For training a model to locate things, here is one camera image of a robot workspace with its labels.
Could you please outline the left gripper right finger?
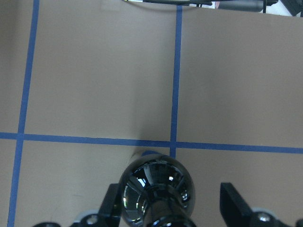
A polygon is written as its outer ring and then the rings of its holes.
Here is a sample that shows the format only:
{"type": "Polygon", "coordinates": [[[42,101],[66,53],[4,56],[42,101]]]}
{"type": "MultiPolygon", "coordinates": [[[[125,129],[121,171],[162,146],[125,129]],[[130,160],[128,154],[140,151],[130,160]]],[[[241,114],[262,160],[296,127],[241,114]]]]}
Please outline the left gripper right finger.
{"type": "Polygon", "coordinates": [[[250,227],[253,211],[232,183],[220,184],[220,213],[227,227],[250,227]]]}

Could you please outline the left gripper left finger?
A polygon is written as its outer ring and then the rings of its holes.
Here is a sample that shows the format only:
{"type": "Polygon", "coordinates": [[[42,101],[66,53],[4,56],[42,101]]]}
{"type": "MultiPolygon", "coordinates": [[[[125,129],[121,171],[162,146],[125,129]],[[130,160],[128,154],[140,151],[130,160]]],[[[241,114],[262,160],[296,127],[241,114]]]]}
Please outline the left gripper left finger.
{"type": "Polygon", "coordinates": [[[98,227],[118,227],[121,220],[120,184],[109,185],[98,211],[98,227]]]}

